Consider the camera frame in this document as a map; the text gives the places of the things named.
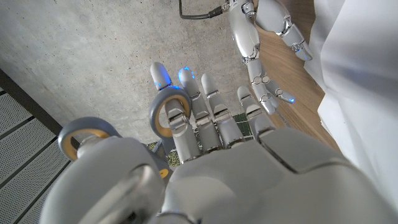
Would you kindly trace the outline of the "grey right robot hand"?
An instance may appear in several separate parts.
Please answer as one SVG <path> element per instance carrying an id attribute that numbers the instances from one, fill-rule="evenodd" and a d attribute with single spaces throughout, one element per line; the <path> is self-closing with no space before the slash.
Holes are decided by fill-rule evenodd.
<path id="1" fill-rule="evenodd" d="M 304 36 L 292 22 L 287 8 L 276 0 L 259 0 L 257 6 L 250 0 L 229 2 L 229 24 L 233 39 L 243 63 L 248 68 L 251 87 L 257 101 L 267 114 L 273 114 L 279 106 L 277 99 L 294 103 L 295 97 L 284 91 L 267 76 L 259 59 L 260 37 L 257 28 L 277 34 L 296 56 L 304 61 L 313 59 Z"/>

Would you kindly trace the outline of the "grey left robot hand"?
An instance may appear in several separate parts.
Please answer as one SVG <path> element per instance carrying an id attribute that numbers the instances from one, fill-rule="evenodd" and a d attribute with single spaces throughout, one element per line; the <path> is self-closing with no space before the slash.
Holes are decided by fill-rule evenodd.
<path id="1" fill-rule="evenodd" d="M 173 85 L 150 73 L 158 95 L 150 125 L 172 138 L 180 165 L 122 137 L 108 122 L 67 124 L 58 145 L 72 161 L 44 203 L 41 223 L 396 223 L 397 211 L 342 154 L 292 128 L 276 128 L 253 89 L 238 98 L 253 133 L 245 140 L 211 75 Z"/>

